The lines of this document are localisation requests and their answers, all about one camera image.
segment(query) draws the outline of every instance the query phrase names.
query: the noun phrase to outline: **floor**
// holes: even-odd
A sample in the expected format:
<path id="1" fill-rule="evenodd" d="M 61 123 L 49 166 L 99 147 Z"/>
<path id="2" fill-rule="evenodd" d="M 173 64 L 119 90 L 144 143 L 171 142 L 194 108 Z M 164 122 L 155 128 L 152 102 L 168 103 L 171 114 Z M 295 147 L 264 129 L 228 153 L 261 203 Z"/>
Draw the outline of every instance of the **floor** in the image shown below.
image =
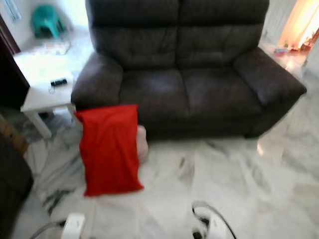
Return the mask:
<path id="1" fill-rule="evenodd" d="M 202 200 L 238 238 L 319 239 L 319 78 L 276 61 L 308 88 L 281 122 L 259 139 L 152 141 L 139 169 L 145 189 L 138 193 L 84 198 L 81 132 L 68 114 L 48 118 L 54 137 L 43 140 L 7 110 L 31 142 L 25 157 L 35 176 L 13 238 L 28 238 L 31 220 L 42 225 L 80 212 L 86 216 L 81 239 L 191 239 L 192 228 L 200 227 L 191 203 Z"/>

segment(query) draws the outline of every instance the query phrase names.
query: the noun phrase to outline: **cable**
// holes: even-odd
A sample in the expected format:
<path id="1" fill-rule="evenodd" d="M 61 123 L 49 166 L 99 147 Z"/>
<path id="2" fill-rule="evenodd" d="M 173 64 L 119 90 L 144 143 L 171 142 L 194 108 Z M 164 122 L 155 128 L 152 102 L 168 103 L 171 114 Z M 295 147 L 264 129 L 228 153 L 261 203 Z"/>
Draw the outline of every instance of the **cable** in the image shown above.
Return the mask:
<path id="1" fill-rule="evenodd" d="M 224 217 L 221 215 L 221 213 L 215 209 L 214 207 L 208 205 L 206 202 L 201 202 L 201 201 L 197 201 L 197 202 L 194 202 L 192 204 L 192 211 L 193 211 L 193 214 L 195 217 L 197 217 L 201 222 L 203 222 L 206 226 L 207 226 L 207 219 L 206 218 L 203 218 L 201 216 L 199 216 L 196 212 L 195 212 L 195 209 L 196 208 L 208 208 L 210 210 L 212 210 L 214 213 L 216 213 L 220 218 L 221 220 L 223 220 L 223 222 L 226 224 L 226 226 L 228 227 L 230 233 L 233 235 L 234 239 L 237 239 L 235 233 L 233 232 L 231 226 L 228 224 L 228 222 L 226 221 L 226 219 L 224 219 Z"/>
<path id="2" fill-rule="evenodd" d="M 45 230 L 49 229 L 49 228 L 54 228 L 54 227 L 64 227 L 66 223 L 66 220 L 62 220 L 62 221 L 57 221 L 57 222 L 52 222 L 52 223 L 48 223 L 46 225 L 44 225 L 43 227 L 41 227 L 39 230 L 37 230 L 31 237 L 30 239 L 35 239 L 37 238 L 41 233 L 43 233 Z"/>

